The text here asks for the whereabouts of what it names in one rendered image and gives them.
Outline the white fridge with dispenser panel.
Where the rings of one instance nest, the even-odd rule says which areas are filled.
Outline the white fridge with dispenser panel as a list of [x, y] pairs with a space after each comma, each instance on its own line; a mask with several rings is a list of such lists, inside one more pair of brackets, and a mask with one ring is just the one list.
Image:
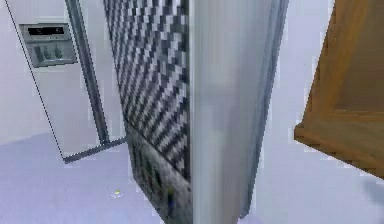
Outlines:
[[4, 0], [61, 158], [126, 144], [164, 224], [250, 210], [288, 0]]

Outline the brown wooden cupboard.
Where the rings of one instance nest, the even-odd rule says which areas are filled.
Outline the brown wooden cupboard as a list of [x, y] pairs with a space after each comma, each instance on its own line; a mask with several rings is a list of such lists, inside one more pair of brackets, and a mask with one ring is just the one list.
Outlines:
[[384, 0], [335, 0], [294, 139], [384, 180]]

